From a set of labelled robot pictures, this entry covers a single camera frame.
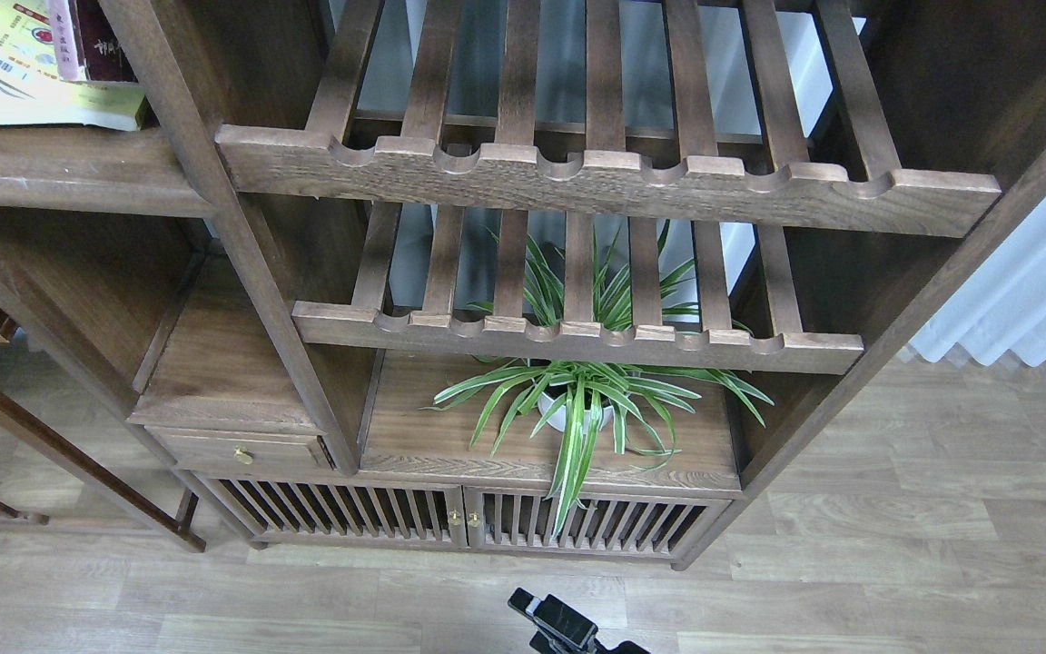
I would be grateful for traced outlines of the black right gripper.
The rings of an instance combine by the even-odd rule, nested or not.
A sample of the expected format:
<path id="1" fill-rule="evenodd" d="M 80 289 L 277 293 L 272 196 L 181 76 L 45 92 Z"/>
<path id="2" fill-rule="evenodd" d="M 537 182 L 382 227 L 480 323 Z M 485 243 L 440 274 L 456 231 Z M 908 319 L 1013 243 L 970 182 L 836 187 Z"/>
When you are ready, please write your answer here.
<path id="1" fill-rule="evenodd" d="M 538 653 L 650 654 L 631 640 L 614 646 L 597 640 L 597 625 L 551 593 L 539 599 L 523 588 L 515 588 L 508 605 L 535 624 L 537 630 L 528 645 Z"/>

